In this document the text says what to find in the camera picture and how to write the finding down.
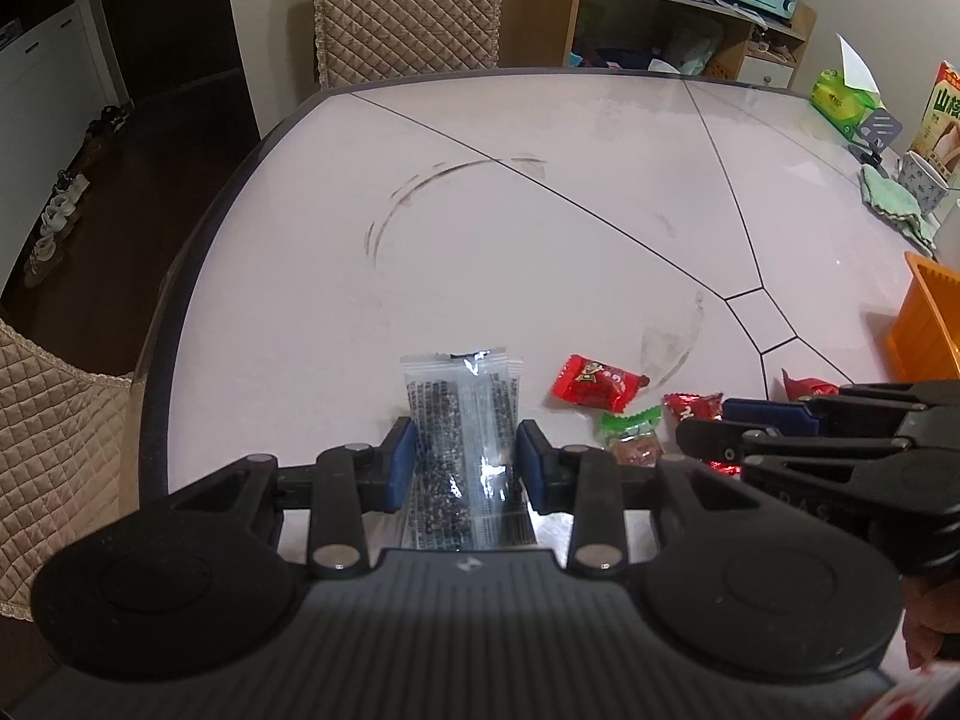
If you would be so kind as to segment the person's right hand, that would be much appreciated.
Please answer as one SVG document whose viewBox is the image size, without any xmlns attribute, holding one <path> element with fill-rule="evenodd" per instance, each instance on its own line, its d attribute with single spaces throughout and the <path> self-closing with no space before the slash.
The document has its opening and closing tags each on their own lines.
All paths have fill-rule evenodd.
<svg viewBox="0 0 960 720">
<path fill-rule="evenodd" d="M 908 667 L 925 667 L 940 658 L 947 635 L 957 634 L 960 626 L 960 589 L 957 580 L 934 585 L 925 578 L 905 577 L 903 624 Z"/>
</svg>

